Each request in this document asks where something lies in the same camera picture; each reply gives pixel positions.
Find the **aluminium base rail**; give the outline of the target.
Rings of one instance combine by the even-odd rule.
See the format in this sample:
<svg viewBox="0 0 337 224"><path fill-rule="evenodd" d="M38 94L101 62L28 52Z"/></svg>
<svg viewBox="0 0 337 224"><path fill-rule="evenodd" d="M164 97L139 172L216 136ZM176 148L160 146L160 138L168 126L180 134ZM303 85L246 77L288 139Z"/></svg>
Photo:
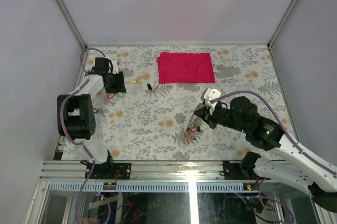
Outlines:
<svg viewBox="0 0 337 224"><path fill-rule="evenodd" d="M113 161L97 164L92 175L87 161L44 161L39 181L198 181L247 180L240 161Z"/></svg>

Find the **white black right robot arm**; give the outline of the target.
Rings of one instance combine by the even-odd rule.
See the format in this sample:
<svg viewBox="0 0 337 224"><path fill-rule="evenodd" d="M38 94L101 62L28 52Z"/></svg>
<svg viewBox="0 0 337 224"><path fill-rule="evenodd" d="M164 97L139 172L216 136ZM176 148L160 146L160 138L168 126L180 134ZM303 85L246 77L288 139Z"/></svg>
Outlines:
<svg viewBox="0 0 337 224"><path fill-rule="evenodd" d="M211 129L221 125L244 133L254 147L276 154L291 164L290 167L274 164L257 153L249 152L240 164L244 178L258 176L276 180L305 193L321 208L336 212L336 166L296 142L280 124L260 116L257 106L248 98L234 98L229 108L223 107L222 102L201 103L194 115Z"/></svg>

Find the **grey disc with key rings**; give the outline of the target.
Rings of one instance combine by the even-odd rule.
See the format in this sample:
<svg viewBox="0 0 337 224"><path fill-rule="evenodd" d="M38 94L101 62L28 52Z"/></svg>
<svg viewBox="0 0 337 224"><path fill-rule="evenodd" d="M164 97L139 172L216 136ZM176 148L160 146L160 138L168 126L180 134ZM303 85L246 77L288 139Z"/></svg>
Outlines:
<svg viewBox="0 0 337 224"><path fill-rule="evenodd" d="M195 144L197 142L197 136L201 132L200 118L196 115L192 115L184 130L183 139L187 146Z"/></svg>

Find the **red folded cloth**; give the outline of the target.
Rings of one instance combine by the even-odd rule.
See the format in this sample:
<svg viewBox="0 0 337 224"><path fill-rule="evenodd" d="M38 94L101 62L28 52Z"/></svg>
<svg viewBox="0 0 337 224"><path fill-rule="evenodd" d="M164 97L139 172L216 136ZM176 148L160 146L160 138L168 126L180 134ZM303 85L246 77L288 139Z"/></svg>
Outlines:
<svg viewBox="0 0 337 224"><path fill-rule="evenodd" d="M156 60L160 84L215 82L210 53L162 52Z"/></svg>

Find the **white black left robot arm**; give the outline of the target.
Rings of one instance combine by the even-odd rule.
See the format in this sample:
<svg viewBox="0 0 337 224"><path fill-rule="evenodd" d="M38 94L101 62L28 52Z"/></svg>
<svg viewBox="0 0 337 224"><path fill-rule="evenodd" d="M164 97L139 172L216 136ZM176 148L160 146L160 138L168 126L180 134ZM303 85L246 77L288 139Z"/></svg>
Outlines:
<svg viewBox="0 0 337 224"><path fill-rule="evenodd" d="M96 117L93 100L104 90L107 94L126 93L124 74L119 61L97 57L91 71L85 72L84 80L69 94L57 97L57 128L61 136L83 148L88 160L83 161L89 169L89 178L100 175L109 179L115 174L115 165L109 150L94 135Z"/></svg>

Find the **yellow tag key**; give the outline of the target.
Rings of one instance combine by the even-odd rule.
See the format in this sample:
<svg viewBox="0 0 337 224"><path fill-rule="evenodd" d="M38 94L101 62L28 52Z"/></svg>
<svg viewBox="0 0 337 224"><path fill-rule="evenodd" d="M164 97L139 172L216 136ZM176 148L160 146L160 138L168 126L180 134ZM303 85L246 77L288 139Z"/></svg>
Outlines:
<svg viewBox="0 0 337 224"><path fill-rule="evenodd" d="M142 78L141 77L138 77L137 79L135 80L130 80L128 82L129 85L136 85L136 84L142 84Z"/></svg>

